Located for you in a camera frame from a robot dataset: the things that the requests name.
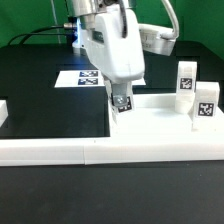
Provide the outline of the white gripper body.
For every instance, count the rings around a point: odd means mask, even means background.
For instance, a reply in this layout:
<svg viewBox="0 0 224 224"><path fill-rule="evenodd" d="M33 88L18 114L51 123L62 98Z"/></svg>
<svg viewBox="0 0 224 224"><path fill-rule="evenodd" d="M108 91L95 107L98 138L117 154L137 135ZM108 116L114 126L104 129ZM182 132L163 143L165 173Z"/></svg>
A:
<svg viewBox="0 0 224 224"><path fill-rule="evenodd" d="M84 43L90 62L113 83L141 79L145 71L139 26L134 12L126 9L127 36L122 37L123 21L117 5L95 16Z"/></svg>

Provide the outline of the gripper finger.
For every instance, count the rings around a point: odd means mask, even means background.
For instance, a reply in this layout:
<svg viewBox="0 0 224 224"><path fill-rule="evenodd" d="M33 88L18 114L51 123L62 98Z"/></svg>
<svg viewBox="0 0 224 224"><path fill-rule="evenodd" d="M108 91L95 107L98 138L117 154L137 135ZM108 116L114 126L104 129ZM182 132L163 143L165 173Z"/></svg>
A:
<svg viewBox="0 0 224 224"><path fill-rule="evenodd" d="M111 84L112 103L115 107L122 107L127 105L127 84L121 83Z"/></svg>

